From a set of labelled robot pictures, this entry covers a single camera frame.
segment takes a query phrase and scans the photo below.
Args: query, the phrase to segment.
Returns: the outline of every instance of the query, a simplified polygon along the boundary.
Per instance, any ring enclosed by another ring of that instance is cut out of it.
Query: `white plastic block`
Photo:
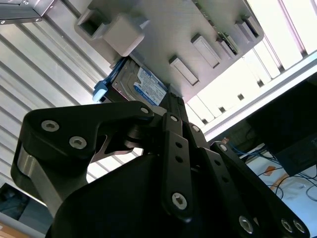
[[[121,56],[128,56],[143,40],[143,30],[127,14],[120,13],[104,34],[108,42]]]

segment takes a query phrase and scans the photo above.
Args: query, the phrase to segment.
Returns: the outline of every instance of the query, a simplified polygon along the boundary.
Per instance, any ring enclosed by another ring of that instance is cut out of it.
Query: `bolt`
[[[196,126],[196,125],[193,125],[192,128],[194,129],[195,132],[199,132],[200,131],[198,126]]]
[[[172,195],[172,202],[179,210],[184,210],[187,207],[186,198],[178,192]]]
[[[173,120],[173,121],[178,121],[178,119],[174,116],[170,116],[170,118]]]
[[[70,138],[69,144],[71,147],[81,150],[86,147],[87,142],[83,137],[73,136],[72,138]]]
[[[227,151],[227,147],[225,147],[224,145],[219,145],[219,147],[223,150],[223,151]]]
[[[247,218],[245,218],[244,216],[240,216],[239,217],[239,223],[240,226],[249,234],[253,233],[253,227],[251,222],[249,222],[249,220]]]
[[[148,114],[149,110],[147,110],[146,108],[141,108],[141,111],[143,111],[144,113]]]
[[[295,227],[301,232],[301,233],[305,233],[305,229],[303,228],[303,226],[296,220],[293,220],[293,223],[295,225]]]
[[[57,124],[57,122],[53,120],[45,120],[44,122],[42,122],[41,126],[43,130],[46,130],[49,132],[54,132],[59,129],[59,125]]]
[[[282,219],[282,220],[281,220],[281,223],[282,223],[283,227],[284,227],[288,232],[290,232],[290,233],[293,232],[293,229],[292,229],[291,225],[290,225],[286,220]]]

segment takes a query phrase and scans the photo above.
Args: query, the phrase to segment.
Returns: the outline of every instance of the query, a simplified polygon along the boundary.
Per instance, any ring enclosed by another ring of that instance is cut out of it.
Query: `hard drive label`
[[[158,106],[163,100],[167,88],[151,72],[140,68],[138,72],[139,82],[133,84],[134,89],[151,105]]]

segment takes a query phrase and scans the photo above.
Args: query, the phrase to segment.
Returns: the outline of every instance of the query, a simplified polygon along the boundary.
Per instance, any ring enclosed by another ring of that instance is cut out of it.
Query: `orange object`
[[[268,168],[265,171],[265,174],[263,174],[263,175],[270,176],[275,169],[276,169],[276,167],[270,165],[270,166],[268,166]]]
[[[26,234],[23,234],[5,224],[0,223],[0,238],[30,238]]]
[[[287,178],[287,177],[289,177],[289,175],[288,175],[287,173],[283,174],[283,176],[279,177],[279,179],[278,179],[277,181],[275,181],[275,183],[272,184],[272,185],[274,185],[274,186],[279,186],[280,183],[282,182],[282,180],[285,179],[285,178]]]

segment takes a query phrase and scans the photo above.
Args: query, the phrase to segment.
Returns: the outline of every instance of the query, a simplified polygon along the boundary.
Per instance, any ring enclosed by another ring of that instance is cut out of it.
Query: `blue plastic tab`
[[[94,92],[93,92],[93,101],[95,103],[97,102],[101,102],[101,99],[106,96],[108,88],[107,85],[109,83],[112,83],[113,80],[116,78],[116,76],[119,74],[120,70],[122,69],[122,67],[124,66],[124,64],[126,63],[128,58],[122,58],[119,60],[119,62],[115,65],[115,67],[113,68],[113,71],[108,75],[107,78],[105,78],[102,81],[99,81],[95,87],[94,87]]]

